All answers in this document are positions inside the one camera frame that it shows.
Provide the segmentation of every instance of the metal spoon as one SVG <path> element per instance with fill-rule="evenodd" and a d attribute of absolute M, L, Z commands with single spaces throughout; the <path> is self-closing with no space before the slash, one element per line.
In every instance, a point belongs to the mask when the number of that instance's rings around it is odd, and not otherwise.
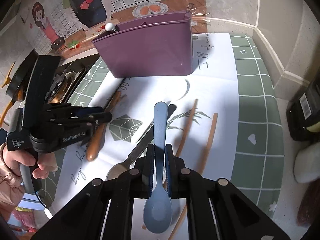
<path fill-rule="evenodd" d="M 155 234 L 166 231 L 172 221 L 171 199 L 162 185 L 167 111 L 168 106 L 165 102 L 156 103 L 153 127 L 157 185 L 143 209 L 143 222 L 147 229 Z"/>
<path fill-rule="evenodd" d="M 175 105 L 169 105 L 167 120 L 171 117 L 173 112 L 177 109 Z M 107 174 L 106 180 L 115 179 L 119 175 L 130 168 L 130 165 L 134 163 L 147 148 L 148 144 L 153 140 L 153 127 L 141 138 L 140 142 L 132 150 L 129 156 L 124 162 L 114 165 Z"/>

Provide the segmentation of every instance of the spoon handle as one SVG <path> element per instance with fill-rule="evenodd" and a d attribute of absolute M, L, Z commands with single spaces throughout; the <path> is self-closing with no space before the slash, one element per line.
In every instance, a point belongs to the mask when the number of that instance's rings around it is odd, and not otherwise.
<path fill-rule="evenodd" d="M 167 121 L 173 114 L 173 112 L 177 109 L 176 105 L 169 105 L 168 106 L 168 116 Z M 152 120 L 152 126 L 150 129 L 145 133 L 139 143 L 136 145 L 136 147 L 132 150 L 132 152 L 128 155 L 126 160 L 123 162 L 123 166 L 125 166 L 127 169 L 129 169 L 130 165 L 134 163 L 143 153 L 143 151 L 148 147 L 148 144 L 151 143 L 153 140 L 153 120 Z"/>
<path fill-rule="evenodd" d="M 168 105 L 165 102 L 156 103 L 153 109 L 153 131 L 156 161 L 157 186 L 162 186 L 165 134 L 167 130 Z"/>

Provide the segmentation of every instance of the brown brush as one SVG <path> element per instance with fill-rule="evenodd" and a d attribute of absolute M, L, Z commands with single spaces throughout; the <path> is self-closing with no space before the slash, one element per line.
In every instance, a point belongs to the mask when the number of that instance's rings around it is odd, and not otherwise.
<path fill-rule="evenodd" d="M 105 109 L 105 112 L 110 112 L 116 106 L 120 99 L 121 92 L 117 91 L 113 96 L 109 106 Z M 85 157 L 89 162 L 92 162 L 98 156 L 100 150 L 100 142 L 106 125 L 106 123 L 100 124 L 87 144 L 87 151 L 85 153 Z"/>

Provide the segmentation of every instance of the white paper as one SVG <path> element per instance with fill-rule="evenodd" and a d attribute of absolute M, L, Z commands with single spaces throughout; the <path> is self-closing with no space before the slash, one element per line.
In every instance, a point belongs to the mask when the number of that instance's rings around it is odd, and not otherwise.
<path fill-rule="evenodd" d="M 195 119 L 198 123 L 192 122 L 192 126 L 181 153 L 188 168 L 197 168 L 199 156 L 207 143 L 212 116 L 218 113 L 218 122 L 212 149 L 210 151 L 203 177 L 218 179 L 224 177 L 231 179 L 233 163 L 236 151 L 238 133 L 238 83 L 236 76 L 236 65 L 233 56 L 230 36 L 227 33 L 198 34 L 198 40 L 194 41 L 194 62 L 195 71 L 185 78 L 189 83 L 187 95 L 175 102 L 177 109 L 172 117 L 189 111 L 198 98 L 197 112 Z M 197 52 L 208 53 L 207 60 L 197 57 Z M 127 90 L 120 90 L 127 96 L 115 107 L 114 118 L 127 114 L 129 117 L 149 122 L 153 120 L 153 106 L 158 101 L 164 100 L 166 77 L 140 77 L 126 80 L 129 87 Z M 180 143 L 182 131 L 187 117 L 176 118 L 167 130 L 166 143 L 172 144 L 175 152 Z M 85 185 L 94 178 L 105 179 L 110 168 L 124 161 L 136 144 L 128 141 L 115 141 L 107 126 L 105 142 L 96 160 L 88 163 L 85 159 L 81 161 L 75 151 L 84 152 L 85 147 L 78 149 L 72 145 L 67 148 L 63 161 L 63 167 L 57 186 L 55 200 L 52 204 L 57 212 L 73 196 L 75 196 Z M 79 170 L 85 175 L 86 180 L 79 176 L 75 184 L 71 174 L 77 178 Z M 184 207 L 184 200 L 172 200 L 174 215 L 172 225 L 162 234 L 150 233 L 143 229 L 143 207 L 145 200 L 135 200 L 132 219 L 132 239 L 168 239 L 174 225 Z M 184 222 L 176 233 L 175 239 L 182 239 L 187 231 L 187 223 Z"/>
<path fill-rule="evenodd" d="M 94 97 L 90 101 L 90 106 L 104 107 L 108 99 L 113 95 L 122 82 L 122 78 L 115 78 L 111 72 L 108 72 Z"/>

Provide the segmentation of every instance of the printed plate with food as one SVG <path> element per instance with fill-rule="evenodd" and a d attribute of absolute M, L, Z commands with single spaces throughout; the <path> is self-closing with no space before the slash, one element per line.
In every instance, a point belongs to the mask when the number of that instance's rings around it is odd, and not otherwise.
<path fill-rule="evenodd" d="M 139 18 L 146 15 L 164 13 L 168 10 L 168 6 L 166 6 L 164 3 L 148 2 L 134 8 L 134 10 L 132 11 L 132 15 L 136 18 Z"/>

